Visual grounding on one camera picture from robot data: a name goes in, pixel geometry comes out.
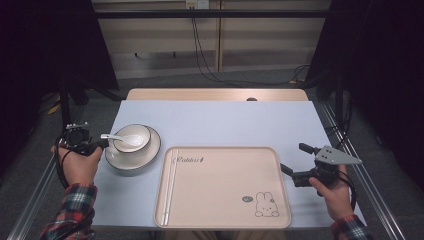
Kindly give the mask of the person's right hand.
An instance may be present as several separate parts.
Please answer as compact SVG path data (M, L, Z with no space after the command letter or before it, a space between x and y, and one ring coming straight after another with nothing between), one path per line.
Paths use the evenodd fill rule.
M349 186L342 180L337 180L327 188L318 179L311 177L309 183L324 197L329 216L338 221L354 214L350 203Z

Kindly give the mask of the aluminium floor rail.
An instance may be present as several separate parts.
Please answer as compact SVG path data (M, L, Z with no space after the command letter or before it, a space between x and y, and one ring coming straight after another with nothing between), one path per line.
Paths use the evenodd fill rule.
M326 119L330 123L330 126L334 129L334 134L337 138L338 144L341 147L341 150L349 155L352 155L353 157L360 157L346 132L339 126L336 112L332 106L329 103L322 103L321 109L325 113ZM360 185L363 188L367 199L370 201L374 212L378 216L378 219L384 228L388 239L406 240L405 235L402 233L397 223L397 220L383 199L383 196L378 190L377 185L372 180L371 175L366 169L366 166L363 164L355 165L352 167L352 170L360 182Z
M42 114L19 155L12 189L18 218L7 240L26 240L41 209L51 182L56 178L56 160L50 151L62 133L61 112Z

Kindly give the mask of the beige tray with rabbit print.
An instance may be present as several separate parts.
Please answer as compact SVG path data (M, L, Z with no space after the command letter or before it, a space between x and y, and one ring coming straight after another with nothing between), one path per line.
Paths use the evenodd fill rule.
M168 226L162 213L171 151L179 150ZM268 147L173 147L167 150L155 223L168 229L283 229L291 211L277 153Z

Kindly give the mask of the black curtain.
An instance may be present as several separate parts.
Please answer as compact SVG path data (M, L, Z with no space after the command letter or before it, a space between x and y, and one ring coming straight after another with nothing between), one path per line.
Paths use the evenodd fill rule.
M84 88L118 88L92 1L0 0L0 176L63 82L80 102Z
M424 191L424 0L330 0L307 79L341 82Z

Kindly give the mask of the white chopstick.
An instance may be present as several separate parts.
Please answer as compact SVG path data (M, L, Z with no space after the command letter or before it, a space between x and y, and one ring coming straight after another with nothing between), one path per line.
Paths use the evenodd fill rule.
M168 188L167 188L166 205L165 205L164 217L163 217L164 226L168 226L168 223L169 223L175 178L176 178L177 167L178 167L178 157L179 157L179 150L175 150L175 151L173 150L172 158L171 158L169 182L168 182Z
M170 158L170 166L169 166L169 175L166 185L166 195L164 199L164 209L162 213L162 226L168 225L168 219L169 219L169 213L170 213L170 205L172 201L172 194L173 194L173 188L174 188L174 179L175 179L175 173L176 173L176 158L178 156L178 151L171 151L171 158Z

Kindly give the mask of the white bowl with black rim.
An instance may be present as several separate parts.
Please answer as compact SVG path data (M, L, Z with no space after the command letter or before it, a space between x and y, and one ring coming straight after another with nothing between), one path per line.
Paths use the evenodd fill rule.
M113 144L119 152L132 153L141 150L149 142L151 138L151 132L145 125L132 124L121 128L116 132L117 136L129 136L137 135L142 138L142 143L137 146L128 145L127 143L119 140L114 140Z

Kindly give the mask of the pale blue table sheet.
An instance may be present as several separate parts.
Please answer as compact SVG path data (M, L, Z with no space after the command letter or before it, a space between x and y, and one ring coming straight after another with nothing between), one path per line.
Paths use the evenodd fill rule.
M161 228L155 223L163 161L173 147L268 147L280 164L295 171L313 168L313 156L300 143L328 145L310 101L136 101L122 102L113 132L131 124L155 129L161 147L152 162L138 170L118 170L104 156L95 183L99 189L94 225ZM282 173L291 211L289 228L326 227L332 220L312 188L296 188Z

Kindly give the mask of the yellow floor tape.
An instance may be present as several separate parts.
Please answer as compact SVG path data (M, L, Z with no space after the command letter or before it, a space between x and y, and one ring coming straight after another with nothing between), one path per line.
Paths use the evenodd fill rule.
M47 114L48 115L52 115L55 112L57 112L57 110L60 108L61 106L61 97L57 97L57 99L55 100L54 104L49 108Z

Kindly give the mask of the black stand post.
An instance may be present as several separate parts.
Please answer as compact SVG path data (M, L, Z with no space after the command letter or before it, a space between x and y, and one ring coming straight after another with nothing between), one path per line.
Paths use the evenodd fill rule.
M337 75L337 85L335 90L335 117L339 128L343 128L343 79Z
M60 81L60 105L62 114L62 128L63 130L66 130L67 125L70 123L70 109L67 81L65 78L62 78Z

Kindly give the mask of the white plate with black rim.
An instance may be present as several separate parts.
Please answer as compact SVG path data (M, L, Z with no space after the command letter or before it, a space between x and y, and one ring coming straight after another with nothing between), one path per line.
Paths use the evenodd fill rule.
M105 150L105 157L108 163L118 170L138 170L147 166L154 160L161 147L161 139L158 132L146 126L151 132L150 142L141 150L132 153L119 152L114 144L114 140L109 141L109 146Z

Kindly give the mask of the black horizontal frame bar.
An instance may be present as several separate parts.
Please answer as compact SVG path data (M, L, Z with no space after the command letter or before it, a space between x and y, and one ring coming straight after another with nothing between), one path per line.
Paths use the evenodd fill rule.
M329 10L102 10L99 19L133 18L326 18L336 15Z

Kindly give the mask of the white ceramic spoon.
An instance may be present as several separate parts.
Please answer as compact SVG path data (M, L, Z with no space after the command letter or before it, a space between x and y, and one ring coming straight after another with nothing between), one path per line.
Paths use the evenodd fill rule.
M112 134L101 134L100 138L122 141L126 143L127 145L134 146L134 147L141 146L144 142L144 139L139 135L119 136L119 135L112 135Z

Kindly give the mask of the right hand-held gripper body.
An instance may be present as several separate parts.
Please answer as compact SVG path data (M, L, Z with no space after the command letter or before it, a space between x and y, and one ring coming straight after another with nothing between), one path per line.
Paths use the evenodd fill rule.
M309 179L314 177L323 183L326 187L332 186L337 180L343 180L341 177L340 165L359 165L362 161L331 146L318 148L319 152L314 155L315 166L303 172L293 172L291 178L296 187L309 187ZM351 180L344 179L351 188L352 194L356 193Z

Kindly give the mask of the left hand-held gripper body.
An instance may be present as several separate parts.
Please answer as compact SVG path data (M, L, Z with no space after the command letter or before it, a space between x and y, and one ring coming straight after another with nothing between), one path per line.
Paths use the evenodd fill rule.
M67 124L65 132L60 137L59 144L80 155L90 156L98 147L98 143L91 141L88 126L88 123Z

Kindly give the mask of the white wall socket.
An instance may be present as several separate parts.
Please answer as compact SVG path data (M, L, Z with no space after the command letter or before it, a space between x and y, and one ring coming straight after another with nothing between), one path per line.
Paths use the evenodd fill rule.
M210 7L209 0L185 0L187 9L201 9L206 10Z

